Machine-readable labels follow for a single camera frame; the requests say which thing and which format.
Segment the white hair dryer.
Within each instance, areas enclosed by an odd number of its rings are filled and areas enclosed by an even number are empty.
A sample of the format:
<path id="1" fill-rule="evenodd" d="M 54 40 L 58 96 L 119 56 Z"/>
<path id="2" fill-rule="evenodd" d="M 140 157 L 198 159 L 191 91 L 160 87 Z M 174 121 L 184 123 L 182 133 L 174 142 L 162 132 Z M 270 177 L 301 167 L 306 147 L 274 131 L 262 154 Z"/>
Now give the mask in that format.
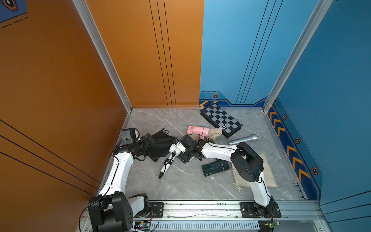
<path id="1" fill-rule="evenodd" d="M 164 174 L 168 171 L 170 166 L 173 164 L 175 158 L 184 153 L 186 148 L 182 144 L 182 142 L 177 142 L 176 144 L 172 144 L 169 150 L 169 157 L 164 161 L 164 165 L 160 170 L 159 179 L 161 179 Z"/>

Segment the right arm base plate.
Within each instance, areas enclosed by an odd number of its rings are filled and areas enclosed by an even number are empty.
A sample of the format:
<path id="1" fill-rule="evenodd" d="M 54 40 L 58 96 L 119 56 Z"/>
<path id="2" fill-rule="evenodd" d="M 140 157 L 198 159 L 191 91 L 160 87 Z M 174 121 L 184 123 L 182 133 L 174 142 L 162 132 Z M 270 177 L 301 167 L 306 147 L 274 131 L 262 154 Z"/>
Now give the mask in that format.
<path id="1" fill-rule="evenodd" d="M 253 202 L 241 202 L 240 210 L 243 218 L 281 218 L 282 214 L 278 203 L 274 202 L 267 207 L 258 206 Z"/>

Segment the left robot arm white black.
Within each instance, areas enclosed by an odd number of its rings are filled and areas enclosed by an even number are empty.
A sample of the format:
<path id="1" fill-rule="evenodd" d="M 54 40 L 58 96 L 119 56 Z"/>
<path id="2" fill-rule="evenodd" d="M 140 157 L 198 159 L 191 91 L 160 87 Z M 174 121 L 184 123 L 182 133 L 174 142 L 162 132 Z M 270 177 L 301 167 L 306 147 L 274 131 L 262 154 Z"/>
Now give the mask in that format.
<path id="1" fill-rule="evenodd" d="M 89 213 L 92 231 L 129 232 L 136 216 L 153 218 L 148 196 L 141 193 L 127 197 L 125 187 L 134 160 L 154 143 L 155 139 L 148 133 L 128 143 L 122 139 L 117 143 L 111 154 L 111 173 L 99 194 L 90 198 L 84 209 Z"/>

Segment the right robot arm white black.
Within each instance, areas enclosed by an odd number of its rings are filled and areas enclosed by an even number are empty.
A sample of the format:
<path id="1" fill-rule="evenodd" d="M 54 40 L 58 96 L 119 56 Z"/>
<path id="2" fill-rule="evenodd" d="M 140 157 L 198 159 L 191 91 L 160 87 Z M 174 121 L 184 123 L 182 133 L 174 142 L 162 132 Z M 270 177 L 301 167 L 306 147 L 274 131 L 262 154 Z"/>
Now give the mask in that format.
<path id="1" fill-rule="evenodd" d="M 185 135 L 175 144 L 182 155 L 232 163 L 240 177 L 250 183 L 254 195 L 254 214 L 265 218 L 273 216 L 277 204 L 265 183 L 264 161 L 248 144 L 240 142 L 232 146 L 216 145 L 205 140 L 197 142 L 190 135 Z"/>

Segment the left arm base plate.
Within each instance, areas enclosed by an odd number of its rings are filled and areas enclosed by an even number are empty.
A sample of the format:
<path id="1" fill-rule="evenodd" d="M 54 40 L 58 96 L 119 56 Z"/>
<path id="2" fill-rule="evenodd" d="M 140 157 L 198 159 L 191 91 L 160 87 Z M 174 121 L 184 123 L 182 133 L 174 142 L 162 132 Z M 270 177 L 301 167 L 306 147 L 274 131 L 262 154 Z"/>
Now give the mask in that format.
<path id="1" fill-rule="evenodd" d="M 163 218 L 164 203 L 163 202 L 131 202 L 129 205 L 132 208 L 134 218 Z"/>

